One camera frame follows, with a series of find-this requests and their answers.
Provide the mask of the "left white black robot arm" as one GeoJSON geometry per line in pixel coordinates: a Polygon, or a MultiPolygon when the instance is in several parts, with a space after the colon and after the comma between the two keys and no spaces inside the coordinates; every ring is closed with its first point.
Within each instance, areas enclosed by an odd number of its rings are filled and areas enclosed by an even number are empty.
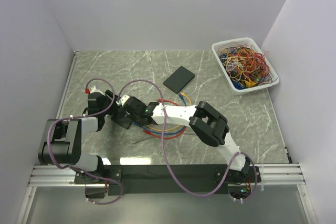
{"type": "Polygon", "coordinates": [[[110,90],[104,93],[90,91],[88,106],[81,118],[47,120],[38,150],[39,162],[42,165],[57,162],[59,166],[87,172],[87,177],[94,183],[103,181],[106,170],[102,158],[82,150],[82,137],[102,130],[105,117],[117,113],[118,98],[110,90]]]}

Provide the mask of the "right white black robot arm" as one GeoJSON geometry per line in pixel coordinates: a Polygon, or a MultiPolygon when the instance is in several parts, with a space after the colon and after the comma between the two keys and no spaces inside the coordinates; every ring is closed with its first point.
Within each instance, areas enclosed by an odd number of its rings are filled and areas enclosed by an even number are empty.
{"type": "Polygon", "coordinates": [[[242,182],[249,176],[250,161],[234,142],[227,119],[207,102],[197,105],[173,106],[151,102],[148,105],[135,97],[124,95],[117,105],[126,117],[139,126],[174,124],[191,128],[206,145],[218,148],[234,180],[242,182]]]}

